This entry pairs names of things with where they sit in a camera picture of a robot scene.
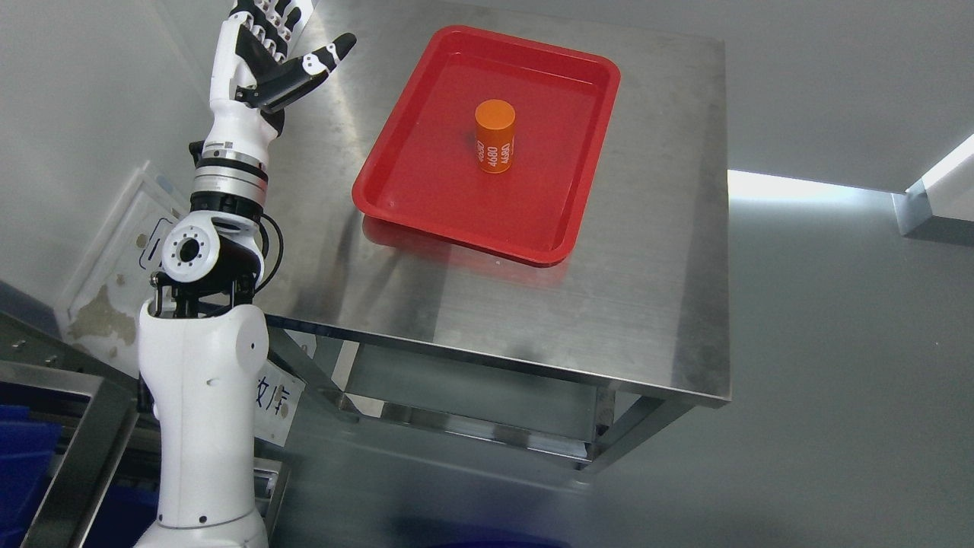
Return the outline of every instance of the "stainless steel table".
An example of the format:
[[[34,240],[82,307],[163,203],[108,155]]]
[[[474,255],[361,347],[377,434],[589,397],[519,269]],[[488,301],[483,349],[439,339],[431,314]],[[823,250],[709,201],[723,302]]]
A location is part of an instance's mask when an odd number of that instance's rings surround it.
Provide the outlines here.
[[[559,265],[535,268],[373,223],[352,203],[416,61],[449,24],[590,52],[621,70],[578,243]],[[348,341],[334,371],[296,367],[313,388],[347,411],[553,452],[589,469],[693,406],[731,399],[722,43],[429,0],[328,0],[296,51],[346,30],[358,36],[355,49],[322,89],[288,107],[272,145],[267,210],[286,252],[257,298],[274,326]],[[279,357],[301,362],[275,340]],[[591,387],[592,434],[548,436],[404,405],[394,393],[356,401],[349,368],[363,348],[430,356],[443,371],[475,364]],[[618,418],[616,391],[640,396]]]

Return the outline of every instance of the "metal tabletop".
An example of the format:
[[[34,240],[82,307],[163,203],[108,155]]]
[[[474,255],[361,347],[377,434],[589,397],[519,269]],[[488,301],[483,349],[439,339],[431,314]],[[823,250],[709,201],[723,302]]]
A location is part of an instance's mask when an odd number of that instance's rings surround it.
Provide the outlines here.
[[[622,74],[577,245],[536,268],[363,218],[351,188],[437,29],[590,52]],[[719,407],[731,398],[727,123],[719,41],[430,0],[320,2],[295,46],[358,44],[287,109],[267,211],[271,321]]]

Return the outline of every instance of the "red tray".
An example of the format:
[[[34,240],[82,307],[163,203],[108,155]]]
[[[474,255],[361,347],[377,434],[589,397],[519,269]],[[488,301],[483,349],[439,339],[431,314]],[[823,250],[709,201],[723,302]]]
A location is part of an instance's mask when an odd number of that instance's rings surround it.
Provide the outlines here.
[[[358,174],[363,213],[537,266],[575,246],[619,82],[608,59],[467,26],[433,35]],[[516,112],[510,169],[477,166],[473,111]]]

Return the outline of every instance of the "orange cylindrical block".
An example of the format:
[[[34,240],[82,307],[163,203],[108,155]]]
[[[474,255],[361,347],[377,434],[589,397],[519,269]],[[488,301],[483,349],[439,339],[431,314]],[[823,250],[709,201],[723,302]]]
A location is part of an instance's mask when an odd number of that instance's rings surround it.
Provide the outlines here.
[[[480,169],[499,174],[514,160],[514,107],[505,100],[492,98],[477,105],[476,152]]]

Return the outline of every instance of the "robotic arm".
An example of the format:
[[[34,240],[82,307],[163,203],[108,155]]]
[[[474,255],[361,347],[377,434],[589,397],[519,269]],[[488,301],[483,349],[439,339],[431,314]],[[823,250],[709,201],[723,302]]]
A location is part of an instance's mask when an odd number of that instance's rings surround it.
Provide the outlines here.
[[[257,245],[268,144],[283,109],[321,84],[355,44],[343,34],[287,60],[301,18],[290,0],[237,0],[222,23],[210,77],[213,126],[190,145],[190,214],[163,243],[156,296],[138,320],[139,371],[162,429],[155,523],[139,547],[266,547],[254,507],[253,393],[267,358],[264,315],[250,304],[265,278]],[[226,306],[200,316],[200,299]]]

